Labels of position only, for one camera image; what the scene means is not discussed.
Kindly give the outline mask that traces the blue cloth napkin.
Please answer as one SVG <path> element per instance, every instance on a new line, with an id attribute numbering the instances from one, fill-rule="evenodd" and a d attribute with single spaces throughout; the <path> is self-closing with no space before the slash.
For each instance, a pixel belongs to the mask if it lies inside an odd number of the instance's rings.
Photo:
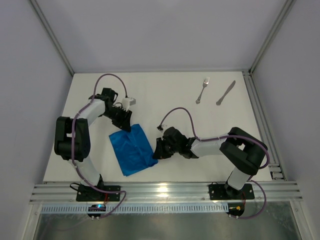
<path id="1" fill-rule="evenodd" d="M 125 177 L 136 174 L 158 164 L 153 149 L 140 126 L 131 126 L 131 132 L 120 130 L 109 135 L 116 159 Z"/>

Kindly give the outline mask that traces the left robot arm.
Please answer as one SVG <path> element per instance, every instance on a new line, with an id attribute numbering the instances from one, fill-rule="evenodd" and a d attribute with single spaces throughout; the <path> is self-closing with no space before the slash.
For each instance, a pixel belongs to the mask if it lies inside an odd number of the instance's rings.
<path id="1" fill-rule="evenodd" d="M 99 117 L 107 117 L 111 123 L 125 132 L 131 132 L 130 107 L 136 100 L 126 96 L 120 105 L 118 93 L 111 88 L 103 88 L 100 94 L 94 93 L 75 117 L 60 116 L 56 120 L 54 152 L 68 161 L 80 178 L 80 195 L 110 194 L 104 190 L 104 181 L 90 158 L 91 138 L 89 127 Z"/>

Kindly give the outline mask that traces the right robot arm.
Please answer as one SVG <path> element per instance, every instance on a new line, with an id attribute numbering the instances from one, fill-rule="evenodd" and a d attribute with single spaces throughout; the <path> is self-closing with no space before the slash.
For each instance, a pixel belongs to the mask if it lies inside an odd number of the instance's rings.
<path id="1" fill-rule="evenodd" d="M 169 127 L 156 139 L 152 158 L 169 159 L 176 153 L 186 159 L 224 155 L 234 165 L 224 184 L 226 194 L 232 199 L 242 195 L 245 183 L 270 163 L 268 147 L 239 127 L 213 138 L 187 138 L 176 128 Z"/>

